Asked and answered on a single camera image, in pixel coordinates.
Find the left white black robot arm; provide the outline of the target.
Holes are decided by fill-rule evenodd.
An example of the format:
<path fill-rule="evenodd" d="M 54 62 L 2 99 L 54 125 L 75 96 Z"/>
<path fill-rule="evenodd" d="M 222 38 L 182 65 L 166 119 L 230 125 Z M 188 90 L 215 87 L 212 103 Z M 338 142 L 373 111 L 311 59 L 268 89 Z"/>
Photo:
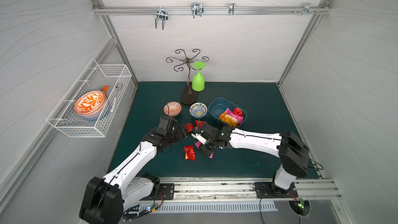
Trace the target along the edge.
<path fill-rule="evenodd" d="M 188 137 L 183 125 L 170 116 L 162 116 L 159 125 L 142 137 L 137 148 L 115 169 L 87 184 L 79 218 L 88 224 L 117 224 L 132 218 L 129 209 L 143 198 L 156 198 L 159 178 L 145 174 L 131 184 L 140 170 L 164 148 Z"/>

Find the orange white bowl in basket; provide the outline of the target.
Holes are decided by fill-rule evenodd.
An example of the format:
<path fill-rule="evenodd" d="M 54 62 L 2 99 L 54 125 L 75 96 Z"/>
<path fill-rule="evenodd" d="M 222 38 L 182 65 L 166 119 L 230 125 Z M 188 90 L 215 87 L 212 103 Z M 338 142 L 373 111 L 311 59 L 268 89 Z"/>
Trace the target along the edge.
<path fill-rule="evenodd" d="M 95 119 L 100 116 L 106 101 L 102 91 L 91 91 L 76 102 L 74 111 L 83 119 Z"/>

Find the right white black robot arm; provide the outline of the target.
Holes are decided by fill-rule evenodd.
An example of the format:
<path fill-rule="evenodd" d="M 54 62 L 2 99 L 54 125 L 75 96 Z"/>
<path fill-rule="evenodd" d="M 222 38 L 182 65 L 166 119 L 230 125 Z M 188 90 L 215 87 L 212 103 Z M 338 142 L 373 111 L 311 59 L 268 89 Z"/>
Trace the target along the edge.
<path fill-rule="evenodd" d="M 273 155 L 281 160 L 272 187 L 288 191 L 298 177 L 308 174 L 309 148 L 293 132 L 256 133 L 224 126 L 222 129 L 203 123 L 191 132 L 198 149 L 210 157 L 215 149 L 249 149 Z"/>

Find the metal hook right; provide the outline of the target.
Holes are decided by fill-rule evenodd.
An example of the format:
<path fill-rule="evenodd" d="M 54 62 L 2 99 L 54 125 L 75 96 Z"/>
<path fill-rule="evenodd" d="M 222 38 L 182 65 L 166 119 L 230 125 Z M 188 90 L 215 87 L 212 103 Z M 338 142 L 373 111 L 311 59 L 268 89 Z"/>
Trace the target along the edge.
<path fill-rule="evenodd" d="M 303 9 L 301 9 L 301 10 L 299 10 L 299 11 L 293 10 L 292 12 L 293 12 L 295 15 L 302 15 L 302 16 L 305 16 L 305 15 L 318 15 L 318 14 L 320 14 L 320 11 L 319 11 L 319 10 L 312 10 L 312 9 L 311 9 L 311 3 L 307 3 L 307 4 L 303 7 Z"/>

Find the small red tea bag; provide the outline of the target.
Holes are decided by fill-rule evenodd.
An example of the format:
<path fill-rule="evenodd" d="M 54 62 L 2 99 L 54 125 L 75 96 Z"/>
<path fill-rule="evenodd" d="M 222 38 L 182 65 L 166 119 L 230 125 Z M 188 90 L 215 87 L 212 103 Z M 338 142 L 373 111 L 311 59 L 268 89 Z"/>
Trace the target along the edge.
<path fill-rule="evenodd" d="M 186 125 L 184 126 L 184 128 L 186 129 L 186 131 L 187 131 L 188 133 L 191 133 L 191 132 L 194 130 L 194 125 L 193 125 L 192 123 L 189 123 L 189 124 L 186 124 Z"/>

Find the red tea bag front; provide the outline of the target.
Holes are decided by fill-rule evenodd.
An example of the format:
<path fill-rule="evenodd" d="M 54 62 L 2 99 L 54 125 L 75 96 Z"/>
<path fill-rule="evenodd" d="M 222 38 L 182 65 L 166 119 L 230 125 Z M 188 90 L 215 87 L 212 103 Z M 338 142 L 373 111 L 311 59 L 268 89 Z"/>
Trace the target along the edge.
<path fill-rule="evenodd" d="M 195 151 L 193 145 L 185 146 L 183 150 L 185 152 L 185 160 L 195 161 Z"/>

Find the large red tea bag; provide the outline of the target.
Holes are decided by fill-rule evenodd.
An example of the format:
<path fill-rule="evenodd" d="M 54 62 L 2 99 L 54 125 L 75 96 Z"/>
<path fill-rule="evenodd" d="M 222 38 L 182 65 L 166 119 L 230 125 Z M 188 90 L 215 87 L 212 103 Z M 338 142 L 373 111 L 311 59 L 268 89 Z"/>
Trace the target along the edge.
<path fill-rule="evenodd" d="M 206 121 L 200 121 L 200 120 L 196 120 L 195 121 L 195 128 L 200 128 L 203 124 L 207 123 Z"/>

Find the green plastic goblet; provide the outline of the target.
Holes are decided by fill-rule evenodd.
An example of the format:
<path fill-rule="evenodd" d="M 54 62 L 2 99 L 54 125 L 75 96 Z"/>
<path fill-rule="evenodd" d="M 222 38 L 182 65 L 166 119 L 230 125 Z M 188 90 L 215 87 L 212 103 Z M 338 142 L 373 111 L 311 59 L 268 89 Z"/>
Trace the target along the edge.
<path fill-rule="evenodd" d="M 192 89 L 194 91 L 200 92 L 205 88 L 205 79 L 201 74 L 201 70 L 206 67 L 206 64 L 201 61 L 194 62 L 192 67 L 197 71 L 192 80 Z"/>

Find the orange patterned ceramic bowl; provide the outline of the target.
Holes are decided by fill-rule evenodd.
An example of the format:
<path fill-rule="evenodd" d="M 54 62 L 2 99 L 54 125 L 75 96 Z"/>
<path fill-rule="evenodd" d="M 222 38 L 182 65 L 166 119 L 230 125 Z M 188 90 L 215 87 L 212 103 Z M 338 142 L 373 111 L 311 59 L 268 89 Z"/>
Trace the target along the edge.
<path fill-rule="evenodd" d="M 181 104 L 178 103 L 178 102 L 175 102 L 175 101 L 173 101 L 173 102 L 168 102 L 168 103 L 164 106 L 164 109 L 163 109 L 164 113 L 165 113 L 167 116 L 170 116 L 170 117 L 176 117 L 176 116 L 178 116 L 178 115 L 181 113 L 181 110 L 182 110 Z"/>

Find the blue patterned small bowl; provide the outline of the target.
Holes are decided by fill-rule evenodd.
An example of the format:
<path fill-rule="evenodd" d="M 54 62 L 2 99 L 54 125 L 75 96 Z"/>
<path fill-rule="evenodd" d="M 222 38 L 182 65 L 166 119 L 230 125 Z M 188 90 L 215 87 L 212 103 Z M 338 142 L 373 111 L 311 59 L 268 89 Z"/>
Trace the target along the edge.
<path fill-rule="evenodd" d="M 192 117 L 200 119 L 208 112 L 207 106 L 203 103 L 197 102 L 190 106 L 189 113 Z"/>

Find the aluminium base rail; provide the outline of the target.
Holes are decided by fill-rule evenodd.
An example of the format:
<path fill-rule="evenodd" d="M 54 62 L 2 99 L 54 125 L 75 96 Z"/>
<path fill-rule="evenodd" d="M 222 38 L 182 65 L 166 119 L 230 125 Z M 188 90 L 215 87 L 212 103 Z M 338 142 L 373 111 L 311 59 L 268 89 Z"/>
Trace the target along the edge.
<path fill-rule="evenodd" d="M 270 178 L 238 177 L 161 177 L 160 182 L 174 184 L 172 202 L 256 201 L 261 189 L 268 190 Z M 261 189 L 255 183 L 261 183 Z M 341 200 L 343 197 L 332 179 L 297 179 L 292 193 L 266 195 L 266 200 Z"/>

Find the aluminium top rail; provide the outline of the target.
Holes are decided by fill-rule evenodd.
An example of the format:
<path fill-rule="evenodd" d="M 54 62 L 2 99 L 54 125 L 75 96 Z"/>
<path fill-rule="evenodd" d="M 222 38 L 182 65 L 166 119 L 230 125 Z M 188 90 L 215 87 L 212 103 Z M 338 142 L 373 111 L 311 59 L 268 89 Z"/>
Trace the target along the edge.
<path fill-rule="evenodd" d="M 299 11 L 304 6 L 235 6 L 233 16 L 260 15 L 295 15 L 292 11 Z M 159 9 L 164 9 L 169 16 L 192 16 L 191 7 L 102 7 L 94 9 L 97 16 L 156 16 Z M 319 10 L 320 15 L 328 15 L 331 8 L 311 6 L 312 10 Z M 204 6 L 202 16 L 229 16 L 229 6 Z"/>

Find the yellow tea bag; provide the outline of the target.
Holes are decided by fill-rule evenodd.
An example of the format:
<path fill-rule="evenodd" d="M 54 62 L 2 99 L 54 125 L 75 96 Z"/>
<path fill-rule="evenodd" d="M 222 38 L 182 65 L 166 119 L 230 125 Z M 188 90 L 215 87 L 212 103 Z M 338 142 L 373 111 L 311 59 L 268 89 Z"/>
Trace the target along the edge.
<path fill-rule="evenodd" d="M 234 127 L 234 128 L 236 128 L 236 127 L 238 127 L 238 126 L 240 125 L 239 120 L 238 120 L 238 117 L 236 117 L 235 115 L 230 115 L 230 114 L 227 114 L 227 113 L 222 113 L 222 114 L 219 116 L 219 119 L 220 119 L 222 122 L 224 122 L 224 123 L 226 123 L 227 125 L 229 125 L 229 126 L 231 126 L 231 127 Z"/>

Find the dark cup stand with rod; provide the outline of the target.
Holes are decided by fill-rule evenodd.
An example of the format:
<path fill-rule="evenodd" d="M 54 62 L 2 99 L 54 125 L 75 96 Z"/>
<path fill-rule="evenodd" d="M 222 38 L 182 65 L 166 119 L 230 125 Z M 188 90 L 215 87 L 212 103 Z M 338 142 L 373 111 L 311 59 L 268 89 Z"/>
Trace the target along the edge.
<path fill-rule="evenodd" d="M 188 57 L 184 49 L 177 49 L 175 50 L 175 54 L 183 55 L 184 58 L 180 59 L 176 57 L 168 57 L 165 59 L 166 63 L 173 63 L 175 61 L 179 62 L 179 64 L 176 64 L 173 68 L 175 72 L 182 72 L 185 67 L 188 69 L 187 82 L 180 97 L 180 102 L 184 105 L 191 105 L 195 103 L 199 94 L 198 91 L 192 89 L 192 70 L 200 71 L 204 69 L 206 67 L 206 62 L 209 61 L 209 57 L 207 56 L 203 56 L 200 60 L 197 59 L 197 56 L 201 53 L 200 49 L 193 49 L 192 53 L 194 53 L 194 56 Z"/>

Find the blue plastic storage box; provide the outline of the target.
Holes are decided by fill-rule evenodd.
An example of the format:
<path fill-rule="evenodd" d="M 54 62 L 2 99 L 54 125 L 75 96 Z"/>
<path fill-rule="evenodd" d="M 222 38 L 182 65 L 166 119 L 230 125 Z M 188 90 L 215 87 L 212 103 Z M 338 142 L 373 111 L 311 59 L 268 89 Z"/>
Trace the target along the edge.
<path fill-rule="evenodd" d="M 233 121 L 235 126 L 241 126 L 247 119 L 246 111 L 223 97 L 215 98 L 208 106 L 210 117 L 223 125 L 230 125 Z"/>

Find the orange spoon in basket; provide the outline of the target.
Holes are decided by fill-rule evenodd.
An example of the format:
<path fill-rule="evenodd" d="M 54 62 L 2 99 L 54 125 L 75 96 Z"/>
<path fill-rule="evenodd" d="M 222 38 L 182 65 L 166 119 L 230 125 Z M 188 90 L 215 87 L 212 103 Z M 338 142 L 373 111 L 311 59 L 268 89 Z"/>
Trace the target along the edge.
<path fill-rule="evenodd" d="M 101 91 L 105 94 L 105 98 L 106 99 L 108 99 L 108 93 L 107 93 L 107 91 L 110 89 L 110 87 L 109 86 L 103 86 L 102 88 L 101 88 Z"/>

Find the pink tea bag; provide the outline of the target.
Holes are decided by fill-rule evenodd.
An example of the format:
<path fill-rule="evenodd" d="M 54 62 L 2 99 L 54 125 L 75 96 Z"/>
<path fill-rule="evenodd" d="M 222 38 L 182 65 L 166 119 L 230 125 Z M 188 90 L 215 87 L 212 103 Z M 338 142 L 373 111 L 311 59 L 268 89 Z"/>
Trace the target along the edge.
<path fill-rule="evenodd" d="M 213 151 L 207 148 L 204 144 L 202 144 L 200 141 L 195 143 L 195 146 L 199 149 L 199 151 L 204 154 L 205 156 L 209 157 L 210 159 L 213 158 Z"/>
<path fill-rule="evenodd" d="M 243 120 L 244 120 L 244 116 L 236 115 L 231 110 L 229 110 L 228 108 L 226 109 L 225 114 L 226 115 L 230 115 L 230 116 L 234 117 L 235 119 L 237 119 L 239 124 L 241 124 L 243 122 Z"/>

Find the metal double hook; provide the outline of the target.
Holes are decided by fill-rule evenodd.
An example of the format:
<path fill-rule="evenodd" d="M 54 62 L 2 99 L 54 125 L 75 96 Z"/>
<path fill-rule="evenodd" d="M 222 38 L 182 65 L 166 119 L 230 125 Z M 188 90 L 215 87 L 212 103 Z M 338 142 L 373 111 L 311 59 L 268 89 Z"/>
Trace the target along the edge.
<path fill-rule="evenodd" d="M 166 21 L 169 19 L 169 14 L 164 9 L 159 9 L 155 18 L 155 28 L 157 29 L 161 25 L 162 30 L 165 28 Z"/>

